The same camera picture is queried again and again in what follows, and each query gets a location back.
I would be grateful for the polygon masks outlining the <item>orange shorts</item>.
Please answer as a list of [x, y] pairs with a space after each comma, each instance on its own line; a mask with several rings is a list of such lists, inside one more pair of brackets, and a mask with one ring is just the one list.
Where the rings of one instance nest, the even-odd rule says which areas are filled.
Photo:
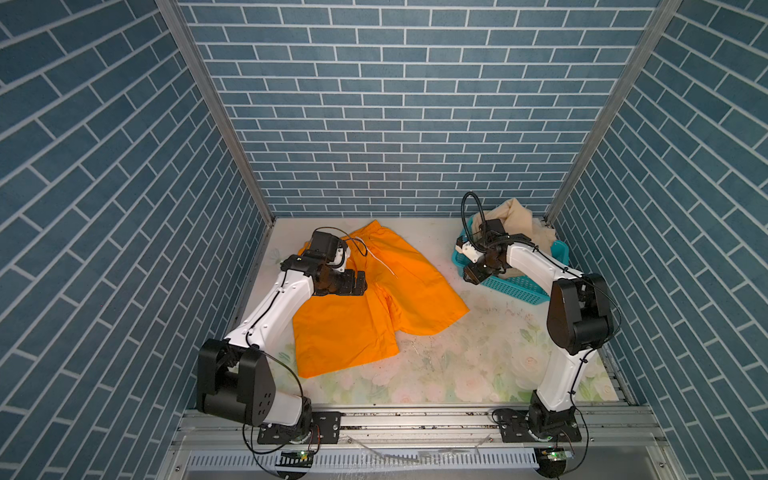
[[395, 356], [396, 334], [431, 336], [468, 306], [413, 246], [374, 220], [354, 231], [368, 254], [351, 249], [347, 266], [365, 273], [361, 296], [313, 296], [293, 317], [298, 375], [312, 378]]

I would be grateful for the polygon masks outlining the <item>teal plastic basket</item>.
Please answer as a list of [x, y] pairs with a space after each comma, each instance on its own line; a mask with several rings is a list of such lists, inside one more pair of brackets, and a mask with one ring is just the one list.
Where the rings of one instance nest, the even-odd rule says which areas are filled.
[[[556, 240], [551, 246], [551, 255], [559, 262], [569, 265], [570, 249], [561, 240]], [[495, 276], [486, 278], [481, 286], [500, 292], [507, 296], [522, 300], [532, 305], [549, 301], [549, 296], [527, 276], [501, 279]]]

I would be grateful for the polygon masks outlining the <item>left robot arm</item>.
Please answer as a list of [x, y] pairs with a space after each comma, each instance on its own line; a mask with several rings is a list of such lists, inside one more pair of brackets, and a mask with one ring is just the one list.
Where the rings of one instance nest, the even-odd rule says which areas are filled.
[[361, 296], [366, 273], [323, 259], [292, 255], [280, 265], [272, 289], [254, 312], [222, 339], [208, 339], [197, 360], [198, 411], [245, 427], [275, 427], [269, 442], [300, 442], [311, 435], [311, 400], [277, 389], [271, 353], [293, 317], [314, 296]]

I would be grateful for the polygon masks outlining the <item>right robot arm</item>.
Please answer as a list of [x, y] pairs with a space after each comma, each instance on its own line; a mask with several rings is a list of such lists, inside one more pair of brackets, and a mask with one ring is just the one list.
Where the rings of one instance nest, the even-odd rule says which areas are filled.
[[469, 260], [463, 270], [469, 283], [480, 284], [511, 267], [549, 296], [546, 327], [555, 347], [532, 394], [524, 435], [550, 441], [564, 433], [580, 440], [575, 392], [586, 365], [617, 330], [604, 278], [566, 266], [525, 236], [504, 236], [485, 246], [458, 238], [455, 250]]

